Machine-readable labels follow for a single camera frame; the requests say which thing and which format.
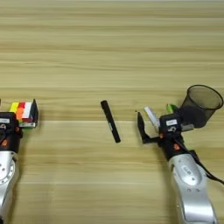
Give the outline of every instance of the wooden table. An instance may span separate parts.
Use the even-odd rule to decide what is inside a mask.
[[[136,110],[160,116],[197,83],[224,95],[223,60],[223,2],[1,1],[2,110],[36,98],[40,111],[21,144],[10,224],[177,223],[165,157],[142,146]],[[220,110],[185,141],[224,179],[223,124]],[[223,186],[207,190],[224,223]]]

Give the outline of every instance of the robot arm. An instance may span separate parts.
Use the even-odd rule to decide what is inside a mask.
[[[34,128],[38,123],[39,112],[35,100],[27,103],[28,106],[31,105],[29,109],[25,109],[25,104],[20,103],[23,106],[20,108],[19,103],[13,103],[11,110],[14,111],[0,112],[0,224],[7,223],[13,187],[18,180],[18,151],[23,137],[22,128]]]
[[[181,125],[179,115],[163,115],[157,123],[159,136],[151,138],[145,133],[144,120],[138,113],[137,124],[143,143],[157,143],[168,161],[177,197],[179,223],[216,224],[214,208],[207,196],[207,173],[184,146],[181,132],[185,127]]]

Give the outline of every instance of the black pen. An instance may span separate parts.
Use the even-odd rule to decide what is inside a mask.
[[[117,128],[116,128],[116,124],[115,124],[114,118],[111,114],[108,102],[107,101],[102,101],[101,102],[101,107],[104,111],[104,114],[105,114],[107,120],[108,120],[108,125],[109,125],[109,128],[110,128],[113,136],[114,136],[115,142],[120,143],[121,138],[119,137],[119,134],[118,134],[118,131],[117,131]]]

